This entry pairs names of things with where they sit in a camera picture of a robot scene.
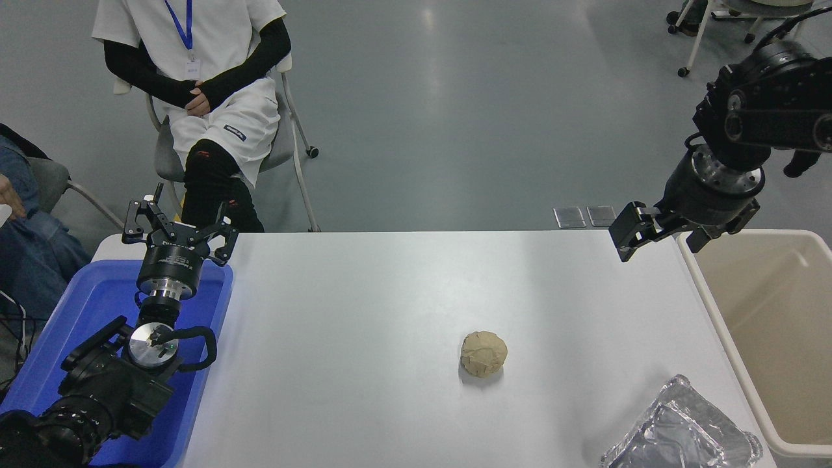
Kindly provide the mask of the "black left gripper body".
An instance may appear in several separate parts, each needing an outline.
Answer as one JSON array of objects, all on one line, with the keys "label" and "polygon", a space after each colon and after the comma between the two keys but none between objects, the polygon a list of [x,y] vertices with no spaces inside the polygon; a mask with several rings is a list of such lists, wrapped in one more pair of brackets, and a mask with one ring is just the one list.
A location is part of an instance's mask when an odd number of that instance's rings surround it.
[{"label": "black left gripper body", "polygon": [[205,258],[210,255],[207,240],[170,242],[163,237],[148,237],[146,254],[137,279],[139,289],[155,289],[154,282],[177,281],[185,289],[196,289]]}]

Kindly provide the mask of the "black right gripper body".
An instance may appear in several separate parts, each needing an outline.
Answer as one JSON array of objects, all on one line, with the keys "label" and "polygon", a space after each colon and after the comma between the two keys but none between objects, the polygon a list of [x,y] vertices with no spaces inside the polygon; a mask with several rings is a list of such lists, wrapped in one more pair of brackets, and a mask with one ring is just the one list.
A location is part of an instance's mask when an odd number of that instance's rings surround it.
[{"label": "black right gripper body", "polygon": [[760,169],[740,171],[713,155],[686,155],[666,183],[662,212],[717,226],[740,215],[760,193]]}]

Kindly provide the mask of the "person's hand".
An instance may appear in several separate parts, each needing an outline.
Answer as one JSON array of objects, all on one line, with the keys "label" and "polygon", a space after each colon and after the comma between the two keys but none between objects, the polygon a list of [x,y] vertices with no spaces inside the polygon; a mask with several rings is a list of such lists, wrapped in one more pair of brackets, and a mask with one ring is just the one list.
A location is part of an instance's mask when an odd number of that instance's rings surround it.
[{"label": "person's hand", "polygon": [[18,218],[26,218],[27,212],[23,204],[23,200],[18,195],[13,187],[11,180],[3,173],[0,175],[1,180],[1,204],[8,205],[11,208],[9,219],[15,220]]},{"label": "person's hand", "polygon": [[193,95],[193,98],[185,104],[184,108],[187,115],[196,116],[197,118],[208,115],[212,110],[211,104],[202,89],[197,86],[190,90],[190,94]]}]

